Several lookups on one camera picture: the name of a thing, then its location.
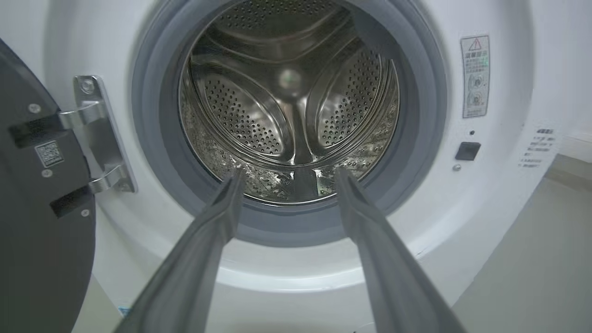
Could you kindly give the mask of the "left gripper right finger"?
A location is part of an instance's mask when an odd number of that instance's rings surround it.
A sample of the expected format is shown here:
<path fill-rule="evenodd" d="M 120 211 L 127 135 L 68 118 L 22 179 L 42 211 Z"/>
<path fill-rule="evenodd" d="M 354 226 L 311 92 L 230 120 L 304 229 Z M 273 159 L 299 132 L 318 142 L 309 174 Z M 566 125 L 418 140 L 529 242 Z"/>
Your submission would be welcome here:
<path fill-rule="evenodd" d="M 465 328 L 385 215 L 343 167 L 335 171 L 345 234 L 357 245 L 379 333 L 464 333 Z"/>

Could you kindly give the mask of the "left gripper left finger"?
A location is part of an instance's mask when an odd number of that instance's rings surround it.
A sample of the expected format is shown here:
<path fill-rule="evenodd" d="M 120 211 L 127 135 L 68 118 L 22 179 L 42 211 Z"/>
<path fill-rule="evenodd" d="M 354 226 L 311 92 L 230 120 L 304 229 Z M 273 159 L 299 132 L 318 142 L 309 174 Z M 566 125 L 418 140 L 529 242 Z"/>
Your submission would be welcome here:
<path fill-rule="evenodd" d="M 194 218 L 116 328 L 117 333 L 203 333 L 224 247 L 235 237 L 246 174 L 234 169 Z"/>

